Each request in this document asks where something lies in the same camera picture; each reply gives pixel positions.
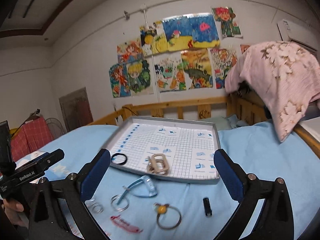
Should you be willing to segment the person's left hand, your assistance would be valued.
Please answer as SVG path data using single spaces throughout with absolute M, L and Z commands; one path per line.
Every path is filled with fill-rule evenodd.
M 7 201 L 6 199 L 3 199 L 3 208 L 12 224 L 22 227 L 25 226 L 25 223 L 21 220 L 19 215 L 20 212 L 24 211 L 24 207 L 20 202 L 16 200 Z

